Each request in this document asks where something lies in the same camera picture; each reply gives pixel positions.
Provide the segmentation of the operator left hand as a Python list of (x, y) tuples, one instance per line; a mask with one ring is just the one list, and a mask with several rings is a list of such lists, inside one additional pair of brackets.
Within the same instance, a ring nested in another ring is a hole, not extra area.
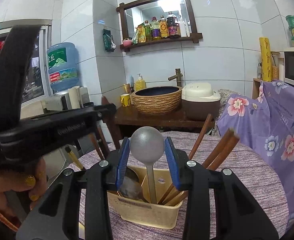
[(33, 208), (47, 190), (46, 163), (41, 158), (31, 174), (12, 170), (0, 170), (0, 223), (16, 232), (20, 226), (17, 216), (9, 206), (5, 193), (8, 191), (28, 192)]

